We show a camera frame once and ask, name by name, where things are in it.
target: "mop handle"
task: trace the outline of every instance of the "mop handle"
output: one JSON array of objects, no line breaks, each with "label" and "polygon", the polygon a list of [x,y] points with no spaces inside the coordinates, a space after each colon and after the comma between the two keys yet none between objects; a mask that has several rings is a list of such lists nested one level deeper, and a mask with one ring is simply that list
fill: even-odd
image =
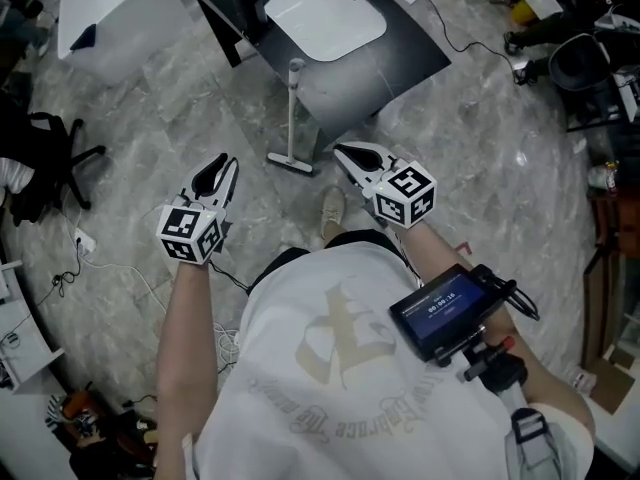
[{"label": "mop handle", "polygon": [[304,67],[305,63],[302,59],[291,59],[289,61],[289,140],[287,142],[287,160],[290,164],[294,162],[293,138],[295,134],[296,91],[298,90],[300,74]]}]

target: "foot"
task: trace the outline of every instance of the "foot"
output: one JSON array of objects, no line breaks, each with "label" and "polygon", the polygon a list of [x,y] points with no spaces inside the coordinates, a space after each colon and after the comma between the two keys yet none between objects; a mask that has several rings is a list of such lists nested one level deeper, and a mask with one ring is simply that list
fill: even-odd
[{"label": "foot", "polygon": [[335,222],[338,226],[342,223],[347,206],[347,198],[344,192],[336,186],[329,187],[322,201],[322,217],[320,220],[320,236],[325,239],[325,228],[328,222]]},{"label": "foot", "polygon": [[513,42],[514,36],[513,32],[507,32],[502,36],[504,38],[504,51],[507,55],[518,55],[522,51],[522,48]]},{"label": "foot", "polygon": [[514,71],[516,85],[533,85],[538,81],[538,75],[533,72],[533,62],[527,62],[524,68]]}]

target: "orange object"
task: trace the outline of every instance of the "orange object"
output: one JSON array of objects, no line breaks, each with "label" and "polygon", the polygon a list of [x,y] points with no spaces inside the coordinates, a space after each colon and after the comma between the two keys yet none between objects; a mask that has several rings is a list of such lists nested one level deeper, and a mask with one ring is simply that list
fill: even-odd
[{"label": "orange object", "polygon": [[514,7],[511,9],[511,18],[518,25],[527,25],[531,23],[533,20],[537,19],[536,13],[533,12],[533,9],[529,7],[529,4],[524,0],[520,0]]}]

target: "white cable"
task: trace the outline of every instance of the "white cable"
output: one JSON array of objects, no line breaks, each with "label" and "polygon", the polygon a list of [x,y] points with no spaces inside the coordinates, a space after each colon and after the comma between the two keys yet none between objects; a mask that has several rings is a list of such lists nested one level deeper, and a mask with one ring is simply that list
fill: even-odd
[{"label": "white cable", "polygon": [[[69,195],[69,193],[67,192],[67,194],[65,195],[63,201],[62,201],[62,208],[60,209],[60,214],[62,215],[62,217],[65,220],[65,224],[64,227],[67,230],[67,236],[69,237],[69,240],[71,241],[71,245],[75,248],[76,244],[73,241],[73,236],[71,236],[71,231],[69,230],[69,224],[71,224],[71,226],[73,226],[74,230],[77,229],[77,224],[74,225],[69,218],[67,217],[67,215],[64,213],[64,204],[67,200],[67,195]],[[80,222],[80,217],[82,216],[82,209],[80,210],[80,215],[78,215],[78,222]],[[162,307],[162,309],[164,309],[164,312],[167,312],[167,308],[164,306],[164,304],[162,304],[162,302],[160,302],[160,300],[158,299],[158,297],[156,297],[155,293],[153,292],[153,290],[151,289],[151,286],[149,285],[149,283],[147,282],[147,280],[145,279],[145,277],[142,275],[142,272],[140,272],[136,267],[131,266],[131,265],[118,265],[116,263],[107,263],[106,265],[94,265],[93,263],[85,260],[82,256],[78,256],[80,258],[80,261],[82,261],[85,265],[92,267],[92,268],[107,268],[107,267],[116,267],[116,268],[128,268],[131,270],[134,270],[139,276],[140,279],[142,279],[142,282],[145,284],[145,286],[147,287],[147,289],[149,290],[149,294],[153,297],[153,299]],[[218,350],[220,351],[220,359],[222,359],[222,361],[224,361],[225,363],[225,367],[229,367],[229,369],[233,369],[233,365],[230,363],[234,363],[237,359],[238,354],[240,353],[240,347],[238,347],[238,345],[236,345],[235,339],[236,336],[238,334],[238,330],[237,329],[225,329],[222,325],[220,325],[217,322],[214,322],[213,324],[213,330],[220,334],[220,336],[218,337],[217,340],[217,344],[218,344]]]},{"label": "white cable", "polygon": [[224,361],[225,365],[236,361],[240,347],[235,344],[235,337],[238,334],[237,329],[225,329],[219,323],[214,322],[213,330],[220,334],[218,336],[218,350],[220,351],[220,359]]},{"label": "white cable", "polygon": [[[71,224],[74,227],[74,231],[78,228],[78,226],[77,225],[74,226],[73,223],[67,217],[67,215],[64,213],[64,204],[67,201],[67,196],[68,195],[69,195],[69,192],[67,192],[67,194],[64,196],[64,199],[62,201],[62,207],[60,208],[60,213],[64,217],[64,220],[65,220],[64,227],[67,230],[67,235],[69,236],[69,240],[71,240],[71,245],[75,249],[76,244],[75,244],[75,242],[73,240],[73,237],[71,236],[71,231],[69,230],[69,224]],[[82,216],[82,209],[80,209],[80,215],[78,215],[78,222],[80,222],[80,217],[81,216]],[[140,276],[140,279],[142,279],[142,282],[145,284],[145,286],[149,290],[149,294],[151,295],[151,297],[153,297],[153,299],[160,305],[160,307],[164,310],[165,313],[167,312],[167,308],[165,307],[165,305],[162,302],[160,302],[160,299],[158,299],[158,297],[156,297],[156,294],[153,292],[153,289],[151,288],[151,286],[149,285],[149,283],[147,282],[145,277],[142,275],[142,272],[140,272],[136,267],[134,267],[132,265],[118,265],[116,263],[107,263],[106,265],[95,265],[95,264],[85,260],[82,256],[78,256],[78,257],[80,258],[80,261],[82,261],[85,265],[87,265],[88,267],[91,267],[91,268],[101,269],[101,268],[107,268],[107,267],[116,267],[116,268],[128,268],[130,270],[135,271],[136,274],[138,274]]]}]

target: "white t-shirt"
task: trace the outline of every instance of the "white t-shirt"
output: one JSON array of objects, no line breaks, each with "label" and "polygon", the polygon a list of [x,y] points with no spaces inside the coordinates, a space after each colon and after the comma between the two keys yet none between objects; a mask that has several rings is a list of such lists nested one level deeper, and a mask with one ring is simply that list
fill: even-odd
[{"label": "white t-shirt", "polygon": [[[187,478],[506,480],[502,402],[459,380],[462,354],[448,368],[418,359],[388,314],[414,290],[399,258],[363,242],[264,279],[242,317],[239,361],[198,441],[183,443]],[[587,430],[549,417],[583,478]]]},{"label": "white t-shirt", "polygon": [[6,188],[12,194],[19,194],[33,178],[34,170],[31,167],[12,160],[0,158],[0,186]]}]

